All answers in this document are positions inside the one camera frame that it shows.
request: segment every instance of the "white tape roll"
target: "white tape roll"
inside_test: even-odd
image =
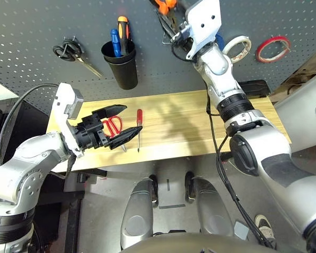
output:
[[[232,49],[233,46],[239,44],[239,43],[243,43],[244,44],[244,49],[241,51],[240,54],[238,54],[237,56],[231,58],[232,63],[238,62],[239,60],[241,60],[242,58],[244,58],[250,51],[251,47],[252,47],[252,42],[251,40],[247,37],[247,36],[238,36],[234,39],[232,39],[231,41],[229,41],[227,43],[227,45],[225,46],[225,48],[223,49],[222,53],[224,54],[228,54],[228,52],[230,51],[230,49]]]

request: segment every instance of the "wooden table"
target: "wooden table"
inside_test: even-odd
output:
[[[289,140],[269,98],[253,99],[251,102]],[[205,112],[205,91],[85,102],[77,120],[69,122],[71,125],[77,125],[82,117],[90,115],[92,111],[113,104],[127,106],[127,109],[119,114],[124,129],[136,126],[137,109],[143,110],[140,152],[137,152],[137,138],[126,144],[127,153],[120,147],[114,150],[91,148],[85,151],[84,157],[76,160],[73,170],[214,153],[209,117]],[[214,116],[213,121],[215,137],[220,144],[225,137],[224,123],[219,116]],[[47,128],[47,132],[51,131],[59,131],[53,113]],[[223,146],[222,151],[229,151],[229,141]],[[66,162],[63,162],[53,171],[65,170]]]

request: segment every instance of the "scissors handle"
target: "scissors handle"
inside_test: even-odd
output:
[[[63,48],[67,48],[67,50],[73,57],[77,57],[77,58],[81,57],[82,55],[81,47],[75,41],[66,39],[63,41],[62,46]]]
[[[115,119],[118,120],[120,123],[119,128],[117,127],[117,125],[114,122]],[[121,118],[118,116],[112,116],[112,117],[108,118],[108,120],[102,121],[102,124],[105,124],[110,132],[110,135],[106,134],[106,136],[110,136],[111,138],[115,137],[117,134],[120,134],[122,132],[122,129],[123,129],[123,122],[122,122]]]
[[[75,61],[75,58],[71,55],[71,52],[64,50],[64,48],[61,46],[53,46],[53,52],[61,60],[64,60],[67,62],[74,62]]]

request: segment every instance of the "gray pegboard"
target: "gray pegboard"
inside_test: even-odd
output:
[[[274,90],[316,51],[316,1],[220,2],[219,32],[225,41],[238,35],[252,41],[251,53],[234,64],[238,81],[265,79]],[[100,51],[120,15],[129,18],[137,49],[139,84],[129,91],[118,87]],[[53,54],[54,45],[73,35],[82,45],[85,61],[102,71],[104,79]],[[276,63],[259,63],[256,48],[271,35],[287,36],[292,52]],[[0,83],[21,95],[40,83],[67,82],[82,92],[85,101],[204,89],[193,66],[174,58],[162,36],[149,0],[0,0]],[[273,44],[264,53],[274,55],[281,47]],[[49,114],[54,92],[45,88],[28,101]]]

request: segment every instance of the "sneaker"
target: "sneaker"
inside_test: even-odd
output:
[[[273,229],[264,215],[255,216],[255,225],[268,240],[275,240]]]

